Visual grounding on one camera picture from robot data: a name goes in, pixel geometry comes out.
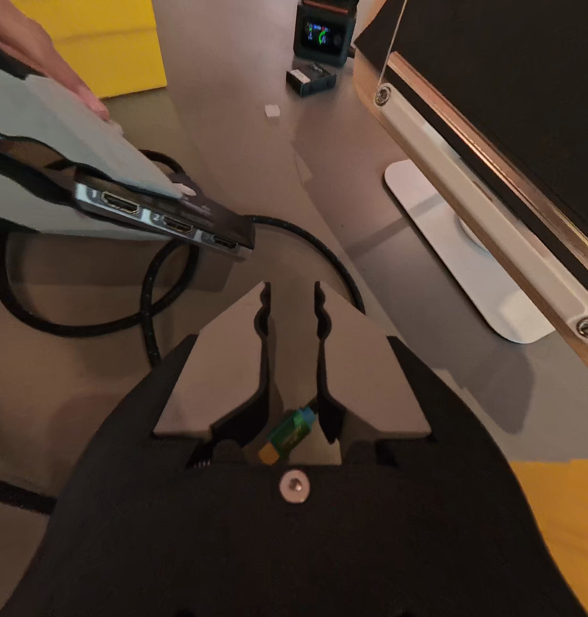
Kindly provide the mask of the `monitor on white stand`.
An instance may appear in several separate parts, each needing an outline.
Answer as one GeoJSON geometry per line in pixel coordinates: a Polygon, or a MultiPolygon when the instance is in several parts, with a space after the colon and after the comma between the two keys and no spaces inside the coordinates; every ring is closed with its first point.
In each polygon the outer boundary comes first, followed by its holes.
{"type": "Polygon", "coordinates": [[[588,367],[588,1],[373,1],[356,46],[415,227],[497,334],[588,367]]]}

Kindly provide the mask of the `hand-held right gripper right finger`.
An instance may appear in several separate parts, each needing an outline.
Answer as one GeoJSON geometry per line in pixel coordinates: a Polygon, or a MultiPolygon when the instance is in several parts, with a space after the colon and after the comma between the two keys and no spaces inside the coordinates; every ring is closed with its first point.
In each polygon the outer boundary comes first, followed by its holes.
{"type": "Polygon", "coordinates": [[[386,332],[325,282],[314,286],[317,410],[329,443],[418,439],[431,427],[386,332]]]}

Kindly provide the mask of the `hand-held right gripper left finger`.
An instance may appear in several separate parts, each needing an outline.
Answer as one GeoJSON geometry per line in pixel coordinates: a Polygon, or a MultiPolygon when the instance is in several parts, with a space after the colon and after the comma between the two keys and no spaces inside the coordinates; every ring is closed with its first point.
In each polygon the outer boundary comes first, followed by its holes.
{"type": "Polygon", "coordinates": [[[271,285],[261,282],[197,335],[157,422],[157,436],[251,443],[268,420],[271,285]]]}

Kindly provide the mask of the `black hdmi switch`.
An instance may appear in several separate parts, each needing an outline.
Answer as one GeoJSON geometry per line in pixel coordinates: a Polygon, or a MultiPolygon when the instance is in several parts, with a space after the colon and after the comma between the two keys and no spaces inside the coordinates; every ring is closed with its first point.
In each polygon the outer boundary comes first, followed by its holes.
{"type": "Polygon", "coordinates": [[[213,201],[186,174],[167,174],[178,199],[147,194],[89,174],[75,180],[75,202],[82,212],[120,227],[167,236],[245,259],[254,249],[254,224],[213,201]]]}

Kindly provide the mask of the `yellow plastic bin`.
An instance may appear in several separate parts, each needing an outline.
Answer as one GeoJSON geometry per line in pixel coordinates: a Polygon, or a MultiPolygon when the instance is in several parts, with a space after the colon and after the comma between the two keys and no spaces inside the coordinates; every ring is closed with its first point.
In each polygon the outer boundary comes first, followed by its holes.
{"type": "Polygon", "coordinates": [[[167,87],[151,1],[13,1],[99,98],[167,87]]]}
{"type": "Polygon", "coordinates": [[[588,612],[588,459],[511,467],[553,559],[588,612]]]}

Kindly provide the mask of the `dark charger case with display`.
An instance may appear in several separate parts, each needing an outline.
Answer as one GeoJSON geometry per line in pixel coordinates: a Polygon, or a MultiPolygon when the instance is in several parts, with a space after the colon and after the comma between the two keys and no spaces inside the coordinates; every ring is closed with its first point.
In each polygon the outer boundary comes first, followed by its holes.
{"type": "Polygon", "coordinates": [[[350,57],[359,1],[299,1],[293,38],[296,57],[340,68],[350,57]]]}

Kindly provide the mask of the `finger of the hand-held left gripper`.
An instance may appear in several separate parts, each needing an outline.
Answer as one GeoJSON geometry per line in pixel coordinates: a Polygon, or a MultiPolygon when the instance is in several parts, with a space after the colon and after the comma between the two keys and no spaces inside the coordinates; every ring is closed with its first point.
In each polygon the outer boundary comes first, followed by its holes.
{"type": "Polygon", "coordinates": [[[62,163],[69,166],[54,169],[40,158],[38,144],[3,147],[0,144],[0,228],[9,224],[45,235],[134,241],[166,237],[120,227],[79,209],[74,199],[76,177],[89,174],[112,181],[105,174],[62,155],[62,163]]]}
{"type": "Polygon", "coordinates": [[[0,68],[0,136],[41,143],[115,183],[171,199],[182,192],[72,92],[44,76],[0,68]]]}

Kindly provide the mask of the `person's left hand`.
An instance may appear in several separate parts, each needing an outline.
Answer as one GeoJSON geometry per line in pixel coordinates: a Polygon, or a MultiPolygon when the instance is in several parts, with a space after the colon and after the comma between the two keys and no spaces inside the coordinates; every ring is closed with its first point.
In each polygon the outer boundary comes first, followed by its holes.
{"type": "Polygon", "coordinates": [[[105,104],[59,54],[49,34],[10,1],[0,1],[0,49],[57,81],[106,123],[111,121],[105,104]]]}

